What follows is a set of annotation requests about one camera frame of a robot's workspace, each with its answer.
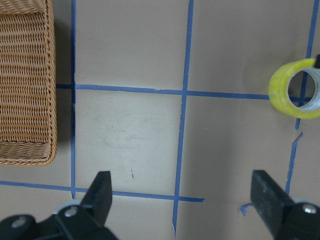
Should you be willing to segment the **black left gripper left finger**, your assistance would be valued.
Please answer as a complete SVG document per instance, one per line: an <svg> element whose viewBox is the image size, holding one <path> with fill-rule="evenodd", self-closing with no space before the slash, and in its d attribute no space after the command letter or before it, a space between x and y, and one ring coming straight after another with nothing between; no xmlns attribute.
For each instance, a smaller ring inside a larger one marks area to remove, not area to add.
<svg viewBox="0 0 320 240"><path fill-rule="evenodd" d="M106 223L112 200L111 173L100 171L80 203L61 208L56 219L66 228L101 228Z"/></svg>

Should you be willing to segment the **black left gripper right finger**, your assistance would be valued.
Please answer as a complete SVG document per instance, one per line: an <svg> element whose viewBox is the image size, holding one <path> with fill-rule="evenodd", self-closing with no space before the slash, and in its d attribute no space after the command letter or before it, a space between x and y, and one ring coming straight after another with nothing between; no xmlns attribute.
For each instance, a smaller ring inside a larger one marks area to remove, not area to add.
<svg viewBox="0 0 320 240"><path fill-rule="evenodd" d="M253 170L250 200L273 237L278 236L295 202L264 170Z"/></svg>

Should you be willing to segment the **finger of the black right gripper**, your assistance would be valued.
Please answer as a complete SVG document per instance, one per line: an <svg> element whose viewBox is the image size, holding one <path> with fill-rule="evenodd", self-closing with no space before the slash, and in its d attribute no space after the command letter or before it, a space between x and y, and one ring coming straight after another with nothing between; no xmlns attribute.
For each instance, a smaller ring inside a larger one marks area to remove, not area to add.
<svg viewBox="0 0 320 240"><path fill-rule="evenodd" d="M320 69L320 54L316 55L315 62L314 62L314 68Z"/></svg>

